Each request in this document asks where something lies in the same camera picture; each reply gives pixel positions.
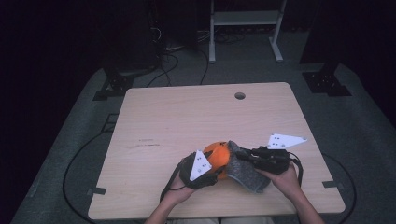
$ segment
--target black strap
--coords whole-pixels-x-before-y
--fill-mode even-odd
[[[177,176],[177,173],[180,171],[180,167],[181,167],[181,162],[178,163],[178,165],[176,166],[174,172],[171,175],[171,178],[169,179],[168,183],[166,184],[165,188],[163,189],[163,192],[161,193],[161,198],[160,201],[163,200],[163,196],[165,196],[165,194],[169,191],[172,190],[171,189],[171,185],[173,183],[173,181],[175,180],[175,177]]]
[[[298,183],[301,186],[301,184],[303,183],[303,172],[304,172],[303,166],[301,165],[301,162],[298,159],[290,159],[290,160],[292,162],[294,162],[294,164],[296,164],[297,167],[298,167],[298,176],[297,176],[297,178],[298,178]]]

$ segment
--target gray floor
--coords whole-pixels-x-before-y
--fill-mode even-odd
[[[353,177],[357,201],[346,223],[394,223],[395,129],[364,90],[359,78],[343,65],[335,74],[352,96],[329,97],[325,93],[311,93],[302,72],[318,71],[321,64],[299,64],[307,33],[280,34],[278,43],[285,58],[283,63],[275,61],[267,37],[247,35],[235,44],[217,45],[217,62],[209,65],[203,84],[288,82],[320,150],[341,162]],[[207,54],[207,44],[203,44],[201,49]],[[173,55],[177,56],[178,65],[169,72],[171,85],[199,85],[206,67],[204,54],[182,50]],[[169,69],[175,62],[174,58],[165,56],[163,68]],[[161,72],[156,70],[137,78],[134,88],[146,87]],[[63,196],[63,180],[68,164],[78,150],[101,132],[109,114],[120,111],[122,97],[101,102],[92,100],[105,79],[103,70],[92,74],[12,223],[87,223],[67,205]],[[150,87],[167,85],[166,77],[160,77]],[[102,133],[85,146],[71,164],[65,180],[67,198],[83,216],[87,216],[92,189],[100,174],[110,138],[111,133]],[[337,162],[328,157],[325,161],[346,202],[346,211],[323,217],[328,223],[339,223],[352,209],[353,186]],[[296,217],[275,217],[275,222],[298,223],[298,220]]]

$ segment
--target orange ball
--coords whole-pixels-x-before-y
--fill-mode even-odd
[[[212,165],[210,172],[217,171],[221,166],[226,166],[231,158],[230,149],[228,149],[228,144],[226,142],[217,142],[210,144],[204,149],[204,153],[212,151],[212,154],[207,158],[207,160]],[[219,174],[218,179],[224,179],[227,177],[225,169]]]

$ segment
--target white triangle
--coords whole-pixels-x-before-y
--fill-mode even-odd
[[[204,153],[197,150],[195,153],[194,164],[192,165],[190,181],[194,181],[196,178],[208,172],[211,168],[212,165],[209,163]]]
[[[268,149],[286,149],[306,142],[306,138],[273,133],[268,141]]]

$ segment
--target cable on floor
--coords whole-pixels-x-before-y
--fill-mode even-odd
[[[331,160],[334,161],[335,163],[337,163],[337,164],[344,170],[344,172],[345,172],[346,175],[348,176],[349,181],[350,181],[350,183],[351,183],[351,185],[352,185],[352,190],[353,190],[353,201],[352,201],[352,205],[351,205],[349,211],[348,211],[348,212],[346,213],[346,215],[343,217],[343,219],[339,222],[339,224],[342,224],[342,223],[345,223],[345,222],[347,221],[347,219],[350,217],[350,215],[352,214],[353,210],[355,209],[356,201],[357,201],[357,198],[358,198],[358,196],[357,196],[357,191],[356,191],[356,185],[355,185],[355,182],[353,181],[352,175],[349,173],[349,171],[347,170],[347,168],[346,168],[340,161],[336,160],[334,157],[329,156],[329,155],[326,154],[326,153],[323,153],[323,152],[322,152],[321,154],[322,154],[323,156],[325,156],[325,157],[331,159]]]
[[[88,223],[92,223],[92,224],[94,224],[95,222],[94,222],[93,220],[91,220],[90,218],[88,218],[88,217],[82,215],[82,214],[73,206],[73,204],[70,203],[69,199],[67,198],[66,187],[65,187],[66,184],[65,184],[65,183],[66,183],[67,175],[68,175],[68,173],[69,173],[69,169],[70,169],[71,165],[73,164],[74,160],[76,159],[76,157],[79,155],[79,153],[80,153],[81,151],[83,151],[83,149],[84,149],[87,145],[89,145],[93,140],[95,140],[96,138],[98,138],[99,136],[101,136],[103,133],[113,133],[113,130],[114,130],[114,128],[115,128],[115,126],[111,126],[111,127],[109,127],[109,128],[106,128],[106,129],[105,129],[104,127],[106,127],[106,123],[104,124],[104,126],[103,126],[101,132],[99,132],[99,134],[97,134],[96,136],[94,136],[93,138],[91,138],[87,143],[85,143],[82,147],[80,147],[80,148],[78,149],[78,151],[76,152],[76,154],[73,156],[72,160],[71,160],[71,161],[68,163],[68,165],[67,165],[66,171],[64,172],[64,180],[63,180],[63,183],[62,183],[62,192],[63,192],[63,195],[64,195],[64,200],[66,201],[67,205],[73,210],[73,212],[74,212],[75,214],[77,214],[79,217],[81,217],[82,219],[84,219],[84,220],[87,221]]]
[[[167,79],[168,79],[168,85],[171,83],[170,77],[168,76],[168,72],[174,70],[174,69],[177,67],[177,65],[178,65],[178,58],[177,58],[176,56],[172,55],[172,54],[164,54],[164,55],[174,58],[174,59],[176,60],[175,65],[173,65],[173,66],[172,66],[169,70],[167,70],[167,71],[165,71],[165,70],[163,69],[163,67],[161,66],[161,69],[163,70],[163,72],[162,72],[161,74],[159,74],[158,76],[156,76],[154,79],[152,79],[152,80],[148,83],[148,85],[147,85],[146,87],[149,87],[149,86],[151,85],[151,83],[153,83],[157,78],[159,78],[159,77],[161,77],[161,76],[163,76],[163,75],[166,75],[166,77],[167,77]]]
[[[200,49],[199,49],[199,51],[200,51],[202,54],[204,54],[205,60],[206,60],[206,69],[205,69],[204,74],[202,75],[201,81],[200,81],[200,83],[199,83],[200,85],[202,85],[203,82],[204,82],[206,73],[207,73],[207,69],[209,68],[209,58],[207,57],[207,55],[204,53],[203,50],[200,50]]]

